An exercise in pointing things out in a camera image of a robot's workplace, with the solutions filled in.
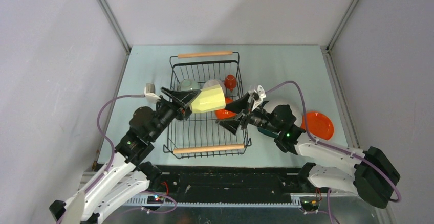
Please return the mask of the yellow ceramic mug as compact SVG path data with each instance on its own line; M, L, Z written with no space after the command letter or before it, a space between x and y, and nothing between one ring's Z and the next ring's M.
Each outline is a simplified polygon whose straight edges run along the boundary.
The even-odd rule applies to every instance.
M190 109L194 114L211 112L226 107L225 95L220 85L203 88L200 91L190 105Z

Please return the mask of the white pink fluted plate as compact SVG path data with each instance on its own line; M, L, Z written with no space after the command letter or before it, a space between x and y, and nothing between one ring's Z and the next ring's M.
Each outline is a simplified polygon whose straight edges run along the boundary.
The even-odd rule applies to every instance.
M294 124L296 126L298 126L298 127L301 127L301 124L302 124L302 113L301 113L300 109L295 104L293 104L292 102L290 102L288 99L276 98L276 99L271 99L269 101L264 101L263 102L263 108L268 113L272 113L273 110L278 105L289 105L290 109L292 111L292 114L296 118L296 121L294 122Z

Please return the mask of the orange round plate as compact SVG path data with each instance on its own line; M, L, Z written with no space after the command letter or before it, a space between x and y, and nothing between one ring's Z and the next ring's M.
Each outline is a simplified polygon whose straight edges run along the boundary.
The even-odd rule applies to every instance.
M323 113L317 111L307 112L302 118L302 129L306 129L306 123L308 123L309 132L321 139L328 141L334 135L334 124L331 119Z

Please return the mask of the teal square plate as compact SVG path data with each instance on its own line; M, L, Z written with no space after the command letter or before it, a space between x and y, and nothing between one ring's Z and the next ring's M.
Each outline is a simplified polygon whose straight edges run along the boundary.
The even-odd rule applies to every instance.
M279 132L269 131L269 130L266 130L266 129L264 129L264 128L260 128L260 127L258 127L257 130L258 130L258 132L260 132L261 134L263 134L263 135L265 135L265 136L268 136L268 137L271 137L271 138L277 138L278 135L279 135Z

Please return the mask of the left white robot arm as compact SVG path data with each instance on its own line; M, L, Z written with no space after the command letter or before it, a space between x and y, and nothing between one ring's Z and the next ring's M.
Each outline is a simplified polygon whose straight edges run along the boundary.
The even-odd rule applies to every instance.
M50 205L56 223L104 223L133 196L160 189L161 171L144 159L173 120L182 120L191 114L190 106L201 90L174 91L163 87L161 92L168 98L154 93L142 95L155 103L156 109L137 108L121 141L117 145L109 142L112 151L108 162L72 197Z

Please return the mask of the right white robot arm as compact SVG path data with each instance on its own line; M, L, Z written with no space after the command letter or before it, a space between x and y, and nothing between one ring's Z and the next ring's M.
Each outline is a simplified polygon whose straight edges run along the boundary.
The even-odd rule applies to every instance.
M272 109L256 106L258 94L245 94L227 104L226 109L235 113L216 123L236 134L247 125L276 134L273 141L284 153L316 158L331 164L305 163L298 174L298 187L303 192L315 188L334 188L357 194L366 203L384 209L392 198L400 174L384 152L376 147L368 150L353 149L322 142L305 128L288 103L277 103Z

